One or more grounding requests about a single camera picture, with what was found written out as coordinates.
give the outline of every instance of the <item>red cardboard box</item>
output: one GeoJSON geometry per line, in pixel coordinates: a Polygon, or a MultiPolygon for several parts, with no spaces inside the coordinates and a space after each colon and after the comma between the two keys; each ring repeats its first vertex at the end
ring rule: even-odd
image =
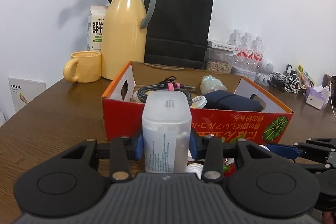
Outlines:
{"type": "Polygon", "coordinates": [[[293,116],[289,107],[243,76],[129,62],[102,95],[106,139],[133,136],[141,128],[144,108],[143,103],[130,102],[133,93],[172,75],[181,84],[197,87],[192,97],[201,94],[203,76],[212,75],[222,81],[227,91],[258,100],[264,107],[263,112],[191,108],[192,126],[200,136],[214,134],[226,142],[238,138],[258,144],[278,142],[293,116]]]}

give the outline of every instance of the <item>screw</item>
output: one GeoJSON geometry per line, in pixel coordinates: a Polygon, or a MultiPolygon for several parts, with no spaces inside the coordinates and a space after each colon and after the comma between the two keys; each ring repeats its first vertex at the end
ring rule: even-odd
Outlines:
{"type": "Polygon", "coordinates": [[[207,179],[218,179],[221,177],[221,174],[217,171],[208,171],[204,174],[207,179]]]}
{"type": "Polygon", "coordinates": [[[118,171],[113,173],[112,177],[116,180],[125,180],[128,179],[129,174],[124,171],[118,171]]]}

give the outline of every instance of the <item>water bottle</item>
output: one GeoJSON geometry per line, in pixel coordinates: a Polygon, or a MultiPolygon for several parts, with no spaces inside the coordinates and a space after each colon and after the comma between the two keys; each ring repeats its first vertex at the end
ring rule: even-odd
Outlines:
{"type": "Polygon", "coordinates": [[[253,44],[251,39],[252,34],[246,32],[241,39],[241,68],[253,70],[252,56],[253,56],[253,44]]]}
{"type": "Polygon", "coordinates": [[[230,35],[230,39],[227,42],[227,44],[236,47],[234,52],[234,66],[239,65],[238,64],[238,58],[241,55],[242,52],[242,39],[240,37],[241,31],[235,29],[235,31],[230,35]]]}
{"type": "Polygon", "coordinates": [[[257,71],[259,66],[261,65],[261,61],[264,55],[264,44],[263,38],[257,37],[256,40],[253,41],[253,70],[257,71]]]}

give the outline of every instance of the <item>plastic bag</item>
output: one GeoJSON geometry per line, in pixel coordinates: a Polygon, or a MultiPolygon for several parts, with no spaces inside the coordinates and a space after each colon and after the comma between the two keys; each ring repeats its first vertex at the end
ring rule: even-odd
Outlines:
{"type": "Polygon", "coordinates": [[[201,93],[204,95],[216,90],[226,90],[226,86],[219,79],[211,75],[204,76],[201,82],[201,93]]]}

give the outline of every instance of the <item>white plastic box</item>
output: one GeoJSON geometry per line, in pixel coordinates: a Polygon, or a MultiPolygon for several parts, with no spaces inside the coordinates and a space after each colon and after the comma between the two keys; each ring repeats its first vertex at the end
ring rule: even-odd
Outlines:
{"type": "Polygon", "coordinates": [[[148,95],[142,113],[146,172],[185,172],[191,119],[184,93],[159,90],[148,95]]]}
{"type": "Polygon", "coordinates": [[[249,78],[252,82],[254,82],[254,80],[257,76],[257,73],[253,70],[242,69],[242,68],[238,68],[236,66],[232,67],[231,74],[232,75],[245,76],[246,78],[249,78]]]}

